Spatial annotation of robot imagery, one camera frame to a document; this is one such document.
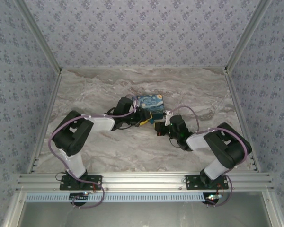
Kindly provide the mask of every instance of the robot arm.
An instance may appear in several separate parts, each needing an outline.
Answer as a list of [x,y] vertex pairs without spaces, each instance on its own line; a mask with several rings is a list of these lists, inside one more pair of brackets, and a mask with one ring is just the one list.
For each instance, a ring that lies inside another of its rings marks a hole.
[[[241,137],[230,125],[222,123],[217,128],[234,134],[245,145],[247,154],[252,149],[250,144]],[[215,180],[226,171],[233,169],[241,163],[245,157],[244,148],[239,141],[229,133],[223,131],[206,131],[202,134],[192,133],[180,115],[173,116],[167,113],[166,122],[155,124],[158,136],[168,135],[171,139],[176,139],[181,149],[192,151],[200,148],[210,148],[216,159],[200,172],[202,183],[210,188],[215,185]]]
[[[90,132],[114,131],[120,128],[123,123],[138,127],[152,118],[149,111],[139,107],[136,108],[133,113],[125,117],[116,117],[126,115],[130,112],[132,107],[132,100],[122,97],[117,106],[108,111],[107,114],[99,117],[82,118],[74,121],[62,128],[62,130],[53,137],[53,141],[59,149],[62,158],[67,163],[69,171],[71,171],[77,178],[87,174],[82,162],[80,151]],[[57,128],[69,120],[79,116],[81,116],[81,114],[77,111],[70,111]]]
[[[81,116],[77,111],[71,111],[59,124],[58,128],[65,122]],[[91,131],[111,131],[115,120],[110,117],[82,118],[60,130],[53,138],[56,147],[59,149],[64,161],[68,164],[77,178],[83,176],[86,169],[82,162],[80,150],[82,149]]]

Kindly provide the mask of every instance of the cable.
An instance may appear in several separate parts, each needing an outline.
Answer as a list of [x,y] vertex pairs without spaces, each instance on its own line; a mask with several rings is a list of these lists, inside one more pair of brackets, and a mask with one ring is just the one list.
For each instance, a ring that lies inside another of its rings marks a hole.
[[132,127],[132,125],[125,127],[125,128],[119,128],[119,130],[129,129],[130,127]]
[[58,175],[58,174],[66,174],[66,172],[58,172],[58,173],[56,174],[56,176],[55,176],[56,180],[61,182],[61,180],[58,180],[58,179],[57,179],[57,175]]
[[[132,114],[132,113],[136,110],[136,108],[137,108],[137,102],[135,103],[135,106],[134,106],[133,110],[131,110],[130,112],[128,112],[127,114],[124,114],[124,115],[114,116],[114,118],[126,117],[126,116]],[[96,183],[96,182],[93,182],[93,181],[86,181],[86,180],[82,180],[82,179],[77,178],[77,177],[74,175],[74,173],[69,169],[67,163],[66,163],[59,155],[57,155],[57,154],[54,152],[54,150],[53,150],[53,148],[52,148],[52,145],[51,145],[51,142],[52,142],[52,139],[54,138],[54,136],[55,136],[61,129],[63,129],[65,126],[69,125],[70,123],[72,123],[72,122],[74,122],[74,121],[76,121],[76,120],[79,120],[79,119],[82,119],[82,118],[92,118],[92,117],[107,117],[107,118],[112,118],[112,117],[110,117],[109,115],[95,115],[95,116],[81,115],[81,116],[79,116],[79,117],[75,117],[75,118],[73,118],[73,119],[67,121],[66,123],[62,124],[60,127],[58,127],[58,128],[51,134],[50,138],[48,139],[48,148],[49,148],[49,150],[51,151],[51,153],[52,153],[57,159],[59,159],[59,160],[63,163],[63,165],[65,166],[66,171],[69,173],[69,175],[71,175],[71,176],[72,176],[74,179],[76,179],[77,181],[80,181],[80,182],[83,182],[83,183],[91,183],[91,184],[93,184],[93,185],[96,185],[96,186],[100,187],[100,189],[101,189],[102,192],[103,192],[100,201],[97,202],[97,203],[94,204],[94,205],[85,206],[85,207],[78,207],[78,206],[74,205],[74,203],[73,203],[74,208],[78,208],[78,209],[89,209],[89,208],[93,208],[93,207],[96,207],[96,206],[100,205],[100,204],[103,202],[104,198],[105,198],[105,190],[104,190],[104,188],[102,187],[102,185],[100,185],[100,184],[98,184],[98,183]]]
[[222,192],[222,197],[223,197],[223,195],[224,195],[224,188],[223,188],[223,186],[220,185],[219,183],[217,184],[217,186],[220,187],[220,188],[222,188],[222,190],[223,190],[223,192]]
[[171,142],[171,137],[169,138],[169,141],[170,141],[170,144],[171,144],[172,146],[176,147],[175,145],[172,144],[172,142]]
[[196,122],[197,122],[197,126],[198,126],[196,132],[198,132],[198,131],[200,130],[200,124],[199,124],[198,116],[197,116],[197,114],[194,112],[194,110],[193,110],[192,108],[190,108],[190,107],[187,106],[187,105],[181,105],[181,106],[178,106],[177,108],[171,110],[170,112],[171,112],[171,113],[172,113],[172,112],[175,112],[176,110],[178,110],[178,109],[180,109],[180,108],[187,108],[187,109],[189,109],[191,112],[193,112],[193,114],[194,114],[194,116],[195,116],[195,120],[196,120]]
[[241,146],[243,147],[243,150],[244,150],[244,158],[241,162],[239,162],[238,164],[241,164],[243,162],[245,162],[247,156],[248,156],[248,152],[247,152],[247,148],[244,144],[244,142],[233,132],[229,131],[228,129],[223,129],[223,128],[210,128],[208,130],[204,130],[204,131],[200,131],[200,132],[197,132],[197,134],[203,134],[203,133],[206,133],[206,132],[210,132],[210,131],[223,131],[223,132],[226,132],[228,134],[230,134],[232,137],[234,137],[240,144]]
[[109,111],[106,112],[107,115],[111,114],[111,112],[115,109],[115,107],[109,109]]
[[228,175],[225,175],[229,181],[229,184],[231,185],[231,192],[229,194],[229,196],[227,197],[227,199],[222,202],[222,203],[219,203],[218,205],[216,205],[213,201],[209,200],[209,199],[206,199],[207,202],[210,202],[211,204],[208,204],[208,206],[210,207],[220,207],[220,206],[223,206],[225,203],[227,203],[229,201],[229,199],[231,198],[232,196],[232,182],[231,182],[231,179]]

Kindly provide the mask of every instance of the patterned wallpaper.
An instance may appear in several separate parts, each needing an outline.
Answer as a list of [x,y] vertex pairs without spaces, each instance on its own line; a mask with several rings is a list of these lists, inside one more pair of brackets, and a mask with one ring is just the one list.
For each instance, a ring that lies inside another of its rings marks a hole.
[[0,0],[0,226],[31,158],[55,81],[12,0]]
[[284,0],[273,1],[232,72],[263,171],[284,210]]
[[223,66],[258,0],[26,0],[61,67]]

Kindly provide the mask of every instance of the marble table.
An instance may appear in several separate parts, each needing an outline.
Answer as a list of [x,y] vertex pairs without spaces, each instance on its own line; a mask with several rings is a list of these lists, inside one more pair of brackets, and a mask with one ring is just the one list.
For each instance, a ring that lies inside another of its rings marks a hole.
[[[64,166],[50,153],[47,142],[70,110],[102,114],[116,106],[118,100],[127,94],[162,94],[165,109],[179,105],[192,107],[199,116],[201,130],[227,122],[241,133],[222,71],[202,68],[62,70],[35,171],[64,171]],[[188,128],[195,131],[196,122],[191,112],[185,108],[177,112],[183,116]],[[200,171],[215,159],[209,149],[186,152],[173,147],[168,137],[156,136],[150,123],[139,128],[90,133],[82,149],[82,157],[89,172]],[[250,167],[248,158],[235,171]]]

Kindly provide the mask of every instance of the black wire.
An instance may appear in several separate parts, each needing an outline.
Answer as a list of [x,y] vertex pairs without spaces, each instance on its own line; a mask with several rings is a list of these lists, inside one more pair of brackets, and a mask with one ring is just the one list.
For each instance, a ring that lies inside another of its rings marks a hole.
[[171,144],[172,146],[176,147],[175,145],[172,144],[172,142],[171,142],[171,137],[169,138],[169,141],[170,141],[170,144]]
[[124,130],[124,129],[129,129],[130,127],[132,127],[132,125],[126,127],[126,128],[119,128],[120,130]]
[[56,176],[55,176],[56,180],[61,182],[61,180],[58,180],[58,179],[57,179],[57,175],[58,175],[58,174],[66,174],[66,172],[58,172],[58,173],[56,174]]
[[105,114],[107,115],[113,115],[111,112],[115,109],[115,107],[111,108],[109,111],[107,111]]

